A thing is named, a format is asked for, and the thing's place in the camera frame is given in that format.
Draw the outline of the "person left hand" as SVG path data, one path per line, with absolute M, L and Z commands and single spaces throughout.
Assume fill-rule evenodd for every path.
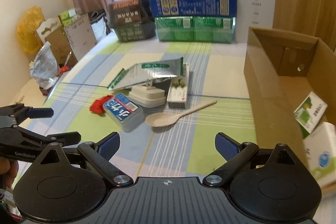
M 11 188 L 15 178 L 17 177 L 19 170 L 19 164 L 16 160 L 0 158 L 0 175 L 1 186 Z

